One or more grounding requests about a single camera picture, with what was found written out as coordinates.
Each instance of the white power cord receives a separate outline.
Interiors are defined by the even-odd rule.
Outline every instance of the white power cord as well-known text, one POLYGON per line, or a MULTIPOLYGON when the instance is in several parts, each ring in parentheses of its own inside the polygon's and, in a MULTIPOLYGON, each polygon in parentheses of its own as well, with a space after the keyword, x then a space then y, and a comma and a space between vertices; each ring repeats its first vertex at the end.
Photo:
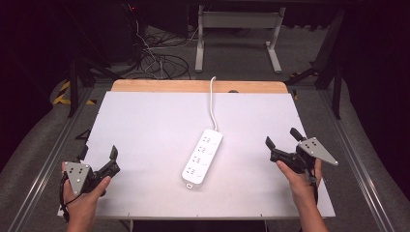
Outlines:
POLYGON ((212 108, 213 108, 213 106, 212 106, 212 91, 213 91, 213 83, 214 83, 214 80, 215 80, 215 79, 217 79, 216 76, 212 77, 211 83, 210 83, 211 97, 210 97, 210 102, 209 102, 209 112, 211 113, 212 121, 214 121, 214 131, 218 131, 217 121, 215 120, 214 111, 213 111, 213 109, 212 109, 212 108))

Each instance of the hand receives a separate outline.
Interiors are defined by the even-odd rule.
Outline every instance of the hand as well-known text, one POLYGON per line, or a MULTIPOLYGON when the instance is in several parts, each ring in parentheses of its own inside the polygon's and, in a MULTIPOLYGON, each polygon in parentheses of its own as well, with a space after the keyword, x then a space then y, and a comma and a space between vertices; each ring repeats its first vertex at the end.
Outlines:
POLYGON ((85 232, 91 231, 97 208, 97 201, 108 187, 111 177, 105 177, 90 193, 83 193, 78 198, 73 194, 72 185, 69 180, 64 183, 64 202, 75 201, 67 205, 70 221, 67 231, 85 232))
MULTIPOLYGON (((299 217, 304 232, 326 232, 326 227, 314 200, 313 188, 307 180, 305 174, 297 174, 284 162, 278 160, 277 166, 289 181, 292 190, 293 202, 298 208, 299 217)), ((317 178, 316 185, 319 187, 322 179, 322 160, 316 159, 314 173, 317 178)))

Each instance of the power outlet socket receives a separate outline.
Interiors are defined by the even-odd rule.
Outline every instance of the power outlet socket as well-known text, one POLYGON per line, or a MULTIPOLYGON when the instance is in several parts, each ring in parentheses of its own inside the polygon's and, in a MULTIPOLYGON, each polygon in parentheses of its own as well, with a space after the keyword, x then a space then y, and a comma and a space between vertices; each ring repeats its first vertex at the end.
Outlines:
POLYGON ((223 134, 215 130, 205 130, 202 133, 182 172, 182 178, 188 189, 202 186, 222 138, 223 134))

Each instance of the white tabletop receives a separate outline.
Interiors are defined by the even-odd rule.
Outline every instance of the white tabletop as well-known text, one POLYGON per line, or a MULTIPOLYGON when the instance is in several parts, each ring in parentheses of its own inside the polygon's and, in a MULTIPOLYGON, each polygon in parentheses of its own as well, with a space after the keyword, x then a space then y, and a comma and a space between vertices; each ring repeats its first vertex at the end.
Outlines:
MULTIPOLYGON (((182 171, 202 132, 214 127, 209 94, 107 92, 87 142, 94 170, 118 149, 121 171, 99 200, 100 218, 273 219, 298 216, 288 183, 269 161, 270 136, 294 152, 291 128, 305 134, 289 94, 214 94, 224 137, 201 188, 187 189, 182 171)), ((335 212, 323 182, 319 211, 335 212)))

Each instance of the power strip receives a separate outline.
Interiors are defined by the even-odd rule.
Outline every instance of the power strip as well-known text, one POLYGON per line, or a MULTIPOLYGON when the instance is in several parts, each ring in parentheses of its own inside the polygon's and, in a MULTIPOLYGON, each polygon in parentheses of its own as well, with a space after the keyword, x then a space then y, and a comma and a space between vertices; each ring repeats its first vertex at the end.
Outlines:
POLYGON ((182 172, 188 189, 201 187, 222 141, 223 134, 216 130, 205 130, 182 172))

